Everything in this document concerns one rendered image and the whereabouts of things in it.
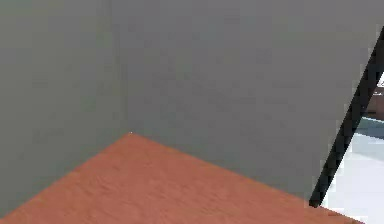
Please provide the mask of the black door frame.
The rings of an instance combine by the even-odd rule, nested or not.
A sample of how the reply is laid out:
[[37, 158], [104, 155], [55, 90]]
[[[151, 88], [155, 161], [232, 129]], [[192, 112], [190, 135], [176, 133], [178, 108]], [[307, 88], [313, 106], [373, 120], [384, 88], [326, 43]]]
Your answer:
[[367, 65], [312, 191], [308, 201], [311, 207], [316, 208], [322, 204], [383, 73], [384, 26], [380, 29]]

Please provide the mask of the dark brown cabinet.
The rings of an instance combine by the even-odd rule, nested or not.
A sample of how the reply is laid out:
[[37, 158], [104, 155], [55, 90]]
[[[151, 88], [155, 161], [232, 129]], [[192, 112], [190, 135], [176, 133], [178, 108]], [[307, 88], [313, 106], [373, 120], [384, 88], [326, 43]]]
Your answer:
[[367, 106], [366, 117], [384, 121], [384, 88], [376, 88]]

